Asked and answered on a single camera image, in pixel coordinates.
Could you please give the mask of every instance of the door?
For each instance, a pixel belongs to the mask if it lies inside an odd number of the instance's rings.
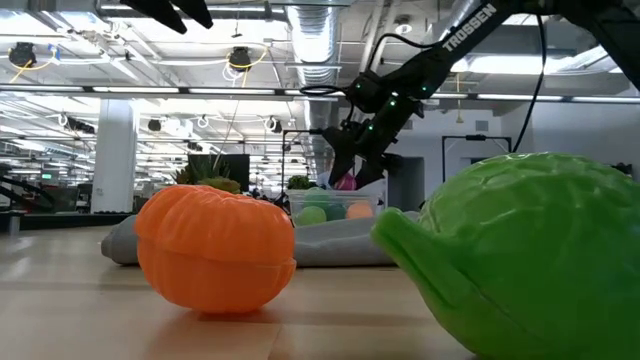
[[[389,176],[387,205],[418,211],[424,201],[424,158],[404,158],[402,169]]]

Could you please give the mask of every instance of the gray bag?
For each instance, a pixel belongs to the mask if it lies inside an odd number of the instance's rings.
[[[136,216],[131,215],[113,227],[102,240],[102,255],[120,265],[138,265],[138,235],[133,228]]]
[[[419,213],[406,213],[417,219]],[[376,218],[330,221],[295,229],[293,258],[298,267],[384,266],[394,262],[371,241],[369,232]],[[117,264],[138,264],[138,236],[129,216],[102,241],[102,255]]]

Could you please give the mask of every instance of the metal pipe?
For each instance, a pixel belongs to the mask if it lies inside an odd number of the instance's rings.
[[[387,20],[384,24],[383,34],[393,32],[393,23],[396,20],[396,14],[398,13],[398,8],[400,7],[400,0],[391,0],[389,4],[389,11],[387,12]],[[377,49],[376,53],[373,54],[373,62],[371,63],[371,70],[375,72],[378,70],[378,66],[380,66],[380,59],[382,58],[382,53],[384,52],[384,47],[386,46],[387,39],[382,39],[380,43],[380,47]]]
[[[371,29],[369,29],[367,40],[364,43],[362,59],[360,60],[360,72],[363,72],[366,69],[369,57],[371,57],[373,42],[376,39],[378,25],[380,24],[380,18],[382,17],[382,8],[384,7],[384,1],[385,0],[377,0],[376,6],[373,9],[373,14],[371,15]]]

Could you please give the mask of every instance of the green ball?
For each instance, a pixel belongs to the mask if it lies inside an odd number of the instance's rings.
[[[326,210],[327,221],[343,220],[347,218],[347,208],[342,204],[331,204]]]
[[[304,197],[304,203],[302,207],[319,207],[322,209],[327,209],[330,205],[331,196],[327,193],[326,190],[322,188],[311,188],[307,190],[307,195]]]
[[[296,225],[306,226],[314,224],[322,224],[327,221],[327,214],[322,208],[317,206],[308,206],[296,216]]]

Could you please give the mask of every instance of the plastic toy vegetable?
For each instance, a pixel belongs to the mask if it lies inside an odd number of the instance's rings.
[[[276,206],[210,186],[175,185],[138,214],[138,260],[170,302],[207,313],[256,310],[289,283],[293,227]]]
[[[640,358],[640,186],[563,154],[481,162],[375,241],[480,358]]]

